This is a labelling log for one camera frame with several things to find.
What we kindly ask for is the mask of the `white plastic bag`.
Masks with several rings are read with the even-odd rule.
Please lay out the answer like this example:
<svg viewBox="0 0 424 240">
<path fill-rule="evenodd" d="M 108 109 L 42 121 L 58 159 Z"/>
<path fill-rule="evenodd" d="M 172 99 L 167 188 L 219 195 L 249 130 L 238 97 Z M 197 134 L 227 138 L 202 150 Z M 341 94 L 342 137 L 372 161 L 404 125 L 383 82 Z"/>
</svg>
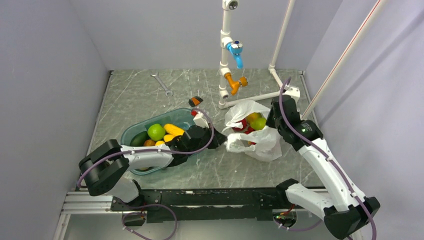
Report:
<svg viewBox="0 0 424 240">
<path fill-rule="evenodd" d="M 241 127 L 238 123 L 251 113 L 261 113 L 267 117 L 270 108 L 251 99 L 244 100 L 231 107 L 224 116 L 222 133 L 227 136 L 226 150 L 231 153 L 244 153 L 262 162 L 271 162 L 282 156 L 280 135 L 276 129 L 265 126 L 250 134 L 234 132 L 232 127 Z"/>
</svg>

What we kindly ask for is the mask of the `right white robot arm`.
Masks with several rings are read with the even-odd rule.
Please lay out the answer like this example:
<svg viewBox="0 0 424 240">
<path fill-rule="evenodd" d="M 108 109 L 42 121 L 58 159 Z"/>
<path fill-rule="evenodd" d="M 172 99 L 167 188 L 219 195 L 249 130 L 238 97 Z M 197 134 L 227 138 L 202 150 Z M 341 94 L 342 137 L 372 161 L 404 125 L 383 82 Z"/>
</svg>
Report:
<svg viewBox="0 0 424 240">
<path fill-rule="evenodd" d="M 319 127 L 312 120 L 301 119 L 296 101 L 285 94 L 273 98 L 266 125 L 307 160 L 329 194 L 324 197 L 290 178 L 276 187 L 276 203 L 282 208 L 294 204 L 308 210 L 339 240 L 350 239 L 367 224 L 371 225 L 372 239 L 376 239 L 373 217 L 380 202 L 374 196 L 366 196 L 348 177 Z"/>
</svg>

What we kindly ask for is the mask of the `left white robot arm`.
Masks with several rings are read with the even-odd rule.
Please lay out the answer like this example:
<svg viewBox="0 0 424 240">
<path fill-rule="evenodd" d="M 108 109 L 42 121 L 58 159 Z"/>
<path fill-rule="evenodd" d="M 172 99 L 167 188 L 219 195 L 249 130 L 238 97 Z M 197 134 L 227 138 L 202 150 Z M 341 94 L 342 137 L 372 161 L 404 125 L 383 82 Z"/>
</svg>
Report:
<svg viewBox="0 0 424 240">
<path fill-rule="evenodd" d="M 91 196 L 103 194 L 120 199 L 129 209 L 137 210 L 145 203 L 140 184 L 124 174 L 142 168 L 170 168 L 185 163 L 205 149 L 216 149 L 227 137 L 213 126 L 191 126 L 183 135 L 155 146 L 127 146 L 110 139 L 82 159 L 77 185 L 85 182 Z"/>
</svg>

